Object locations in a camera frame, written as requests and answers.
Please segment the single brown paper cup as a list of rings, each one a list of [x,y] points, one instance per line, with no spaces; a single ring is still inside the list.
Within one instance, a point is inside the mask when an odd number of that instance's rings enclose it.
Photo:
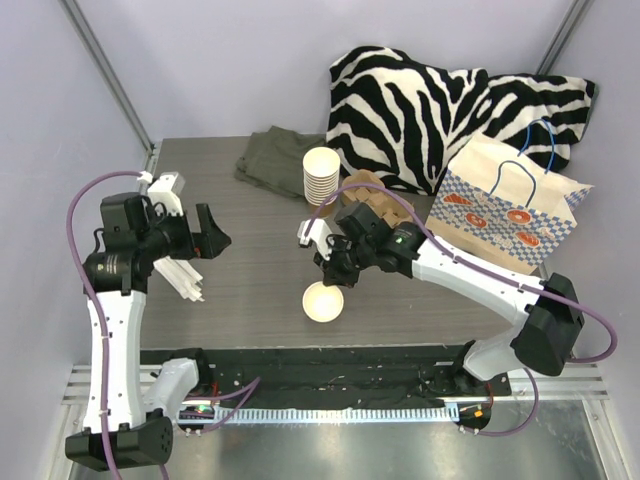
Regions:
[[[304,291],[302,308],[310,320],[328,323],[342,313],[344,296],[337,286],[325,286],[321,281],[315,282]]]

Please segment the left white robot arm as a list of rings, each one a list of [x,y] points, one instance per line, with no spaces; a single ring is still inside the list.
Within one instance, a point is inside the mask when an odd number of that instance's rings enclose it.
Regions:
[[[211,392],[214,377],[200,348],[174,351],[147,390],[140,381],[140,332],[148,280],[158,261],[173,261],[195,278],[192,259],[214,259],[231,244],[206,203],[196,206],[200,231],[168,201],[139,193],[106,197],[102,225],[83,269],[92,329],[89,401],[79,433],[67,437],[67,458],[94,471],[162,466],[173,447],[182,402]]]

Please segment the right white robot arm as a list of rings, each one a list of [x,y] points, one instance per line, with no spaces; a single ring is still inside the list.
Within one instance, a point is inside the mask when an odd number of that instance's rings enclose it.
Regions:
[[[420,223],[391,227],[368,205],[353,203],[335,217],[334,233],[323,220],[307,220],[297,232],[302,247],[314,245],[315,264],[326,286],[352,288],[361,271],[377,267],[409,279],[434,283],[471,299],[510,323],[484,340],[467,342],[443,371],[447,393],[472,395],[496,376],[520,368],[559,376],[584,325],[574,308],[572,282],[558,274],[548,280],[479,261],[446,241],[429,239]]]

